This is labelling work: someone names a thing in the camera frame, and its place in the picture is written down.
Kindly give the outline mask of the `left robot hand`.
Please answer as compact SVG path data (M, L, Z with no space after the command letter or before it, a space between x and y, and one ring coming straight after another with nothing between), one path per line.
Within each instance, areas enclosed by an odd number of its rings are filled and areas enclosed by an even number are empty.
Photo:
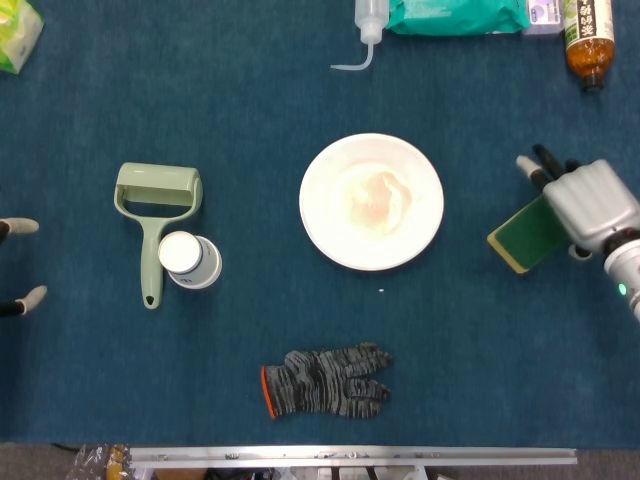
M33 234L39 230L39 223L30 218L3 218L1 220L1 242L10 235ZM24 316L33 311L46 297L45 285L33 288L25 297L1 303L1 317Z

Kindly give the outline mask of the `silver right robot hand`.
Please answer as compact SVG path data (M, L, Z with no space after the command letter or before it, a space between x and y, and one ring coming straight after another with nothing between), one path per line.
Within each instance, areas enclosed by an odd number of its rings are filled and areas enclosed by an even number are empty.
M609 256L639 239L639 200L608 161L561 164L541 144L534 153L536 161L519 155L516 165L541 191L574 245Z

